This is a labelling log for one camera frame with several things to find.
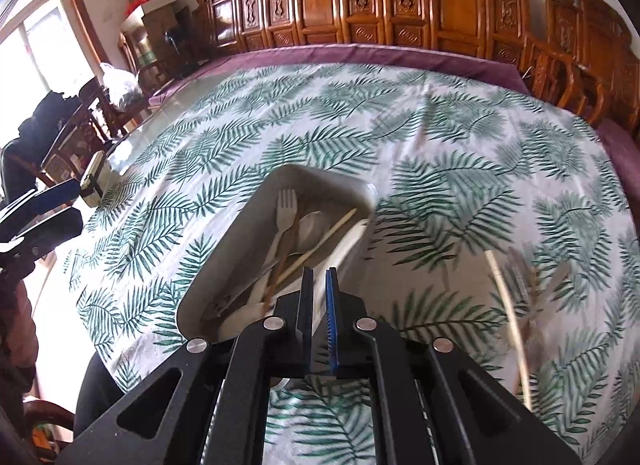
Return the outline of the light bamboo chopstick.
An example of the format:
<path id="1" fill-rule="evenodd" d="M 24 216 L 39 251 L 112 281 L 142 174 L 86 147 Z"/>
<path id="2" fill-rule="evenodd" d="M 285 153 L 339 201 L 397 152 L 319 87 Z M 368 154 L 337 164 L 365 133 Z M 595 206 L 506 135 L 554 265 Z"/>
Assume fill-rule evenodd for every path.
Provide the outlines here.
<path id="1" fill-rule="evenodd" d="M 340 220 L 337 220 L 337 222 L 335 222 L 334 225 L 332 225 L 331 228 L 322 235 L 319 242 L 316 245 L 314 245 L 313 248 L 310 248 L 309 251 L 306 251 L 306 253 L 303 253 L 303 255 L 300 255 L 294 261 L 294 263 L 292 263 L 291 266 L 288 266 L 283 271 L 279 271 L 277 275 L 277 280 L 272 284 L 272 288 L 275 289 L 276 287 L 278 287 L 282 282 L 286 281 L 288 277 L 291 274 L 293 274 L 300 266 L 303 266 L 303 264 L 306 263 L 306 261 L 312 255 L 314 255 L 314 253 L 318 251 L 320 247 L 322 247 L 331 237 L 333 237 L 333 235 L 339 229 L 341 229 L 343 225 L 345 225 L 347 222 L 349 222 L 350 219 L 352 219 L 352 217 L 355 216 L 357 211 L 358 211 L 357 208 L 352 208 L 350 211 L 347 211 L 346 214 L 344 214 L 344 216 L 341 217 Z"/>

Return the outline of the dark wooden chopstick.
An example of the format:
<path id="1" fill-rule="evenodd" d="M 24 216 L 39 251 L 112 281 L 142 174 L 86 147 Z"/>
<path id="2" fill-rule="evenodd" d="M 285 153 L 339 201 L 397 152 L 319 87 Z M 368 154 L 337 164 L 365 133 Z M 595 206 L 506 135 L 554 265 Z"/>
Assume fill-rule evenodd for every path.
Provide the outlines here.
<path id="1" fill-rule="evenodd" d="M 272 272 L 271 277 L 269 279 L 268 287 L 265 291 L 264 297 L 262 297 L 262 314 L 263 315 L 265 315 L 270 309 L 270 300 L 273 296 L 274 290 L 277 287 L 277 283 L 278 283 L 278 280 L 280 279 L 280 274 L 282 273 L 283 268 L 285 266 L 286 259 L 288 259 L 288 256 L 292 253 L 293 248 L 295 247 L 299 219 L 300 219 L 300 210 L 296 211 L 292 228 L 290 229 L 290 231 L 288 231 L 288 233 L 286 233 L 286 237 L 284 240 L 283 253 L 279 257 L 278 263 L 276 264 L 276 267 L 274 268 L 274 271 Z"/>

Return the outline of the stainless steel spoon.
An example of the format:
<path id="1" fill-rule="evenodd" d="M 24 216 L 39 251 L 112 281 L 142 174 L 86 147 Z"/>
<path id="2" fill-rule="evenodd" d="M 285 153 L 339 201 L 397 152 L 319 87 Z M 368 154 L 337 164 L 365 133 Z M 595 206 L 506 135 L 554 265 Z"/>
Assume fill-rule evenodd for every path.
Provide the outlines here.
<path id="1" fill-rule="evenodd" d="M 305 214 L 298 222 L 296 240 L 293 253 L 303 254 L 314 248 L 323 235 L 329 230 L 329 218 L 320 210 L 314 210 Z"/>

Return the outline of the fern pattern tablecloth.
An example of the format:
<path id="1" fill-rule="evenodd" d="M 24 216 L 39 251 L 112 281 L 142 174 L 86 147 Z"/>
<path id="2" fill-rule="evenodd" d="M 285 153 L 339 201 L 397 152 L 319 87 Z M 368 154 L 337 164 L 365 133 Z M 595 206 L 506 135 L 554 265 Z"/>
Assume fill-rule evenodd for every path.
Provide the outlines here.
<path id="1" fill-rule="evenodd" d="M 372 315 L 414 341 L 450 337 L 518 391 L 493 253 L 541 422 L 594 464 L 630 420 L 639 239 L 582 118 L 421 69 L 298 64 L 216 76 L 113 157 L 122 172 L 64 265 L 99 410 L 183 344 L 176 314 L 196 274 L 265 177 L 296 164 L 378 191 L 358 277 Z"/>

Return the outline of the cardboard boxes stack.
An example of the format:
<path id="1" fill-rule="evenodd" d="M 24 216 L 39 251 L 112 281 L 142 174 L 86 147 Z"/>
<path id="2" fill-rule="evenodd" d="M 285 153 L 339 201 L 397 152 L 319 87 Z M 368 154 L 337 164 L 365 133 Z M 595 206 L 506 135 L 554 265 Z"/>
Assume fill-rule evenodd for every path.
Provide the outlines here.
<path id="1" fill-rule="evenodd" d="M 168 32 L 178 27 L 177 0 L 128 0 L 125 19 L 120 25 L 122 40 L 130 50 L 136 69 L 176 56 Z"/>

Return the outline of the cream plastic fork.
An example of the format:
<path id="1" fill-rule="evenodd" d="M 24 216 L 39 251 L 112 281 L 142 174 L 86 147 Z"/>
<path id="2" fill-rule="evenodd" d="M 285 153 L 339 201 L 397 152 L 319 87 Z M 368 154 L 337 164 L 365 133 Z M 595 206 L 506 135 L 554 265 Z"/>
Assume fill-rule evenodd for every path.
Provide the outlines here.
<path id="1" fill-rule="evenodd" d="M 267 251 L 264 267 L 271 263 L 277 255 L 281 239 L 286 231 L 291 228 L 297 211 L 297 194 L 292 188 L 282 188 L 278 192 L 276 208 L 277 233 Z"/>

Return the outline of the grey metal tray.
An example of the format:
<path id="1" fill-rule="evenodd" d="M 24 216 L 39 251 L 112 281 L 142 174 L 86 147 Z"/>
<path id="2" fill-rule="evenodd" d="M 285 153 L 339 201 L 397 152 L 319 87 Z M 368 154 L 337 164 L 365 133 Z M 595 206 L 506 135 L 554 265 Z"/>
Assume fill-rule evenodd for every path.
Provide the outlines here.
<path id="1" fill-rule="evenodd" d="M 178 307 L 180 333 L 232 338 L 272 315 L 311 269 L 312 323 L 326 312 L 323 274 L 335 268 L 356 291 L 373 230 L 378 191 L 365 177 L 286 165 L 266 178 L 194 277 Z"/>

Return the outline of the carved wooden bench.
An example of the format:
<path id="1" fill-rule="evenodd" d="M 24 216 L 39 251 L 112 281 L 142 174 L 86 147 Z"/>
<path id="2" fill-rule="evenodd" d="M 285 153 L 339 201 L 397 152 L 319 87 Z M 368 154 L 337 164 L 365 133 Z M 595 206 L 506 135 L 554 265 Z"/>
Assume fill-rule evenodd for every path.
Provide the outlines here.
<path id="1" fill-rule="evenodd" d="M 547 0 L 544 38 L 533 34 L 529 0 L 196 1 L 198 38 L 213 55 L 363 43 L 486 58 L 591 125 L 608 118 L 639 131 L 638 56 L 604 0 Z"/>

